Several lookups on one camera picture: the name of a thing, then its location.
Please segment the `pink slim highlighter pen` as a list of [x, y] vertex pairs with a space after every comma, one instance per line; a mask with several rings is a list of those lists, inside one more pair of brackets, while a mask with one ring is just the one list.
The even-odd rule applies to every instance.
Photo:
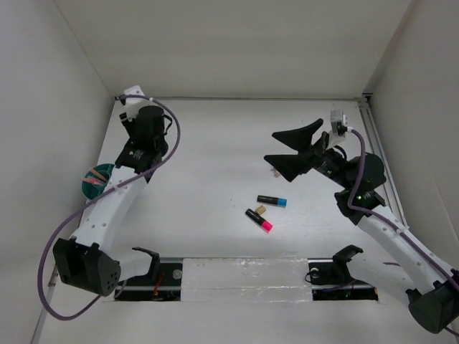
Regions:
[[104, 178], [103, 176], [86, 176], [84, 177], [84, 179], [86, 181], [96, 181], [96, 182], [99, 182], [99, 183], [102, 183], [102, 182], [107, 182], [108, 180], [106, 178]]

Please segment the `red slim highlighter pen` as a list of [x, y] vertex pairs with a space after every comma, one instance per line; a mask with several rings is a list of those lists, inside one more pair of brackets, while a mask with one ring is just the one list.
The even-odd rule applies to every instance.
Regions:
[[102, 187], [102, 186], [105, 185], [104, 182], [99, 183], [99, 182], [96, 182], [96, 181], [86, 181], [85, 179], [83, 179], [82, 181], [85, 182], [85, 183], [91, 184], [91, 185], [93, 185], [95, 187]]

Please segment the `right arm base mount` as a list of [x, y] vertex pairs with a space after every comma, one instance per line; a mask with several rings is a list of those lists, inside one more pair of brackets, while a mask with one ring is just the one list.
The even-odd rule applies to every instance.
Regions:
[[354, 279], [346, 265], [362, 252], [363, 249], [348, 245], [332, 258], [309, 258], [304, 280], [311, 286], [313, 301], [378, 301], [377, 289]]

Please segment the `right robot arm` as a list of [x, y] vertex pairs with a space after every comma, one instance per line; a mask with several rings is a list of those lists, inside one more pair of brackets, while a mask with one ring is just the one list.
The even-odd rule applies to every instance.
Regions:
[[394, 260], [378, 262], [362, 248], [348, 245], [333, 256], [333, 277], [383, 290], [430, 333], [449, 331], [458, 319], [458, 270], [432, 253], [377, 193], [386, 181], [384, 164], [367, 153], [363, 136], [345, 120], [334, 120], [331, 132], [314, 141], [322, 125], [317, 119], [306, 127], [274, 132], [272, 137], [295, 153], [266, 155], [265, 161], [289, 182], [315, 170], [340, 185], [342, 191], [334, 195], [340, 212]]

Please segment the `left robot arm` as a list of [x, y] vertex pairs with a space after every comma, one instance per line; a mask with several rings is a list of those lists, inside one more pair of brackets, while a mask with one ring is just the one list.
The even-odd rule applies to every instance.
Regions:
[[95, 203], [88, 219], [69, 239], [58, 239], [52, 253], [63, 283], [108, 296], [119, 282], [137, 277], [152, 284], [160, 274], [159, 255], [141, 247], [125, 257], [109, 255], [115, 234], [133, 201], [151, 180], [151, 168], [168, 150], [164, 139], [168, 119], [159, 106], [144, 106], [130, 118], [120, 115], [129, 139], [109, 173], [114, 191]]

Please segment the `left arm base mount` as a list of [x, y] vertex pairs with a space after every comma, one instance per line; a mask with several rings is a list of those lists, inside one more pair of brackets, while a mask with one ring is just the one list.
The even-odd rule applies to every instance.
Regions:
[[183, 258], [163, 258], [159, 253], [141, 247], [132, 248], [149, 262], [147, 273], [121, 280], [115, 289], [116, 301], [178, 302], [181, 300]]

